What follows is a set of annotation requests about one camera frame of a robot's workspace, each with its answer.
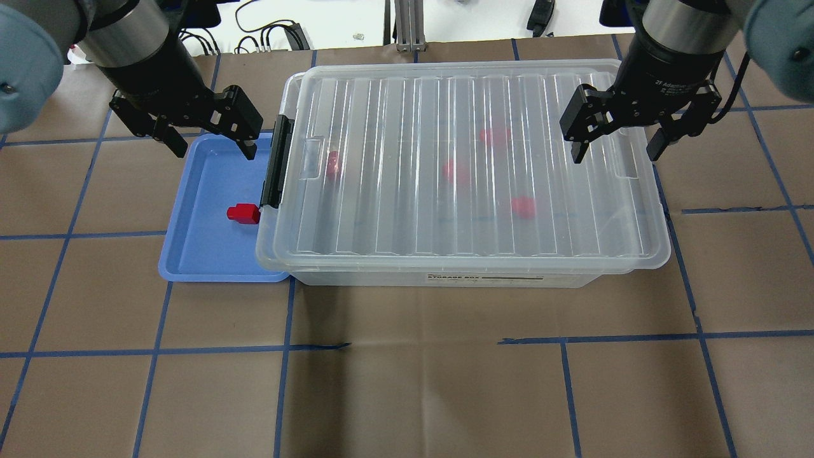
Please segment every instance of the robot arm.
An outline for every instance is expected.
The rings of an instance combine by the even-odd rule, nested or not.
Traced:
[[[64,51],[81,41],[117,88],[110,106],[133,135],[183,157],[175,127],[202,127],[254,157],[262,116],[239,86],[216,94],[204,84],[180,24],[156,0],[0,0],[0,21],[0,132],[33,122],[59,84]]]
[[[580,85],[560,119],[576,163],[592,141],[621,127],[659,124],[647,146],[655,161],[719,120],[711,76],[738,28],[780,90],[814,102],[814,0],[605,0],[600,22],[632,25],[636,34],[614,84]]]

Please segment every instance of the storage box lid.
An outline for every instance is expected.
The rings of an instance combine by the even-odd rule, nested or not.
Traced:
[[[593,142],[577,165],[559,127],[577,85],[608,87],[618,67],[383,64],[292,77],[282,202],[276,231],[261,219],[260,264],[596,274],[663,265],[670,244],[644,130]]]

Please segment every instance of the blue tray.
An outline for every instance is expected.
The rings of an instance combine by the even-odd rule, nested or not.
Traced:
[[[219,135],[202,135],[192,143],[161,249],[162,277],[236,283],[274,283],[288,277],[257,264],[258,225],[226,218],[230,206],[260,199],[270,144],[271,134],[262,134],[254,161],[247,161],[234,142]]]

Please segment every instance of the storage box label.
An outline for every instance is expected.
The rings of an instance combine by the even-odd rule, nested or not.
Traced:
[[[503,286],[531,286],[569,284],[572,277],[565,275],[464,275],[464,274],[427,274],[429,284],[495,284]]]

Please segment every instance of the red object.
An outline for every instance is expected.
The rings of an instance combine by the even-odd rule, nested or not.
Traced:
[[[328,153],[328,164],[325,168],[325,176],[329,180],[335,181],[339,179],[339,176],[341,174],[342,174],[342,164],[339,162],[339,152],[331,151]]]
[[[260,209],[254,204],[237,204],[226,210],[226,217],[240,224],[259,224]]]
[[[441,167],[441,174],[449,184],[459,184],[466,186],[469,184],[469,167],[464,164],[455,164],[455,160],[450,159]]]
[[[482,129],[479,133],[480,141],[487,145],[505,144],[511,137],[511,130],[508,127],[497,127],[495,129]]]
[[[534,219],[536,206],[532,197],[515,197],[511,200],[511,211],[523,219]]]

